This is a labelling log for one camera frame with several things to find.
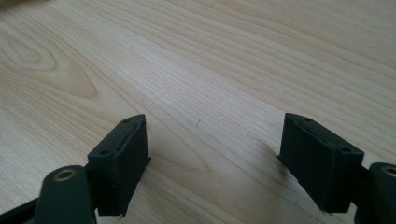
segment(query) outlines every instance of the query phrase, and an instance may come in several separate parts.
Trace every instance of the wood grain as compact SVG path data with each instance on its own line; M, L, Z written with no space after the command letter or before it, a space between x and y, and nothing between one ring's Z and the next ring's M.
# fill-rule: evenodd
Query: wood grain
M0 99L0 213L144 113L153 161L100 223L352 223L277 160L283 117L396 162L396 3L0 0Z

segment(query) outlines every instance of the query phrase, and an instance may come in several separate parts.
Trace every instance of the brass insert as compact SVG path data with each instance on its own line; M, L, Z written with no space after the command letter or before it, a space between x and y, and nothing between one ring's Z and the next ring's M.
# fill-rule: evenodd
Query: brass insert
M77 172L72 169L62 170L62 171L58 172L58 174L56 174L53 177L53 180L58 181L58 182L65 181L65 180L68 180L68 179L72 178L73 176L75 176L76 173Z

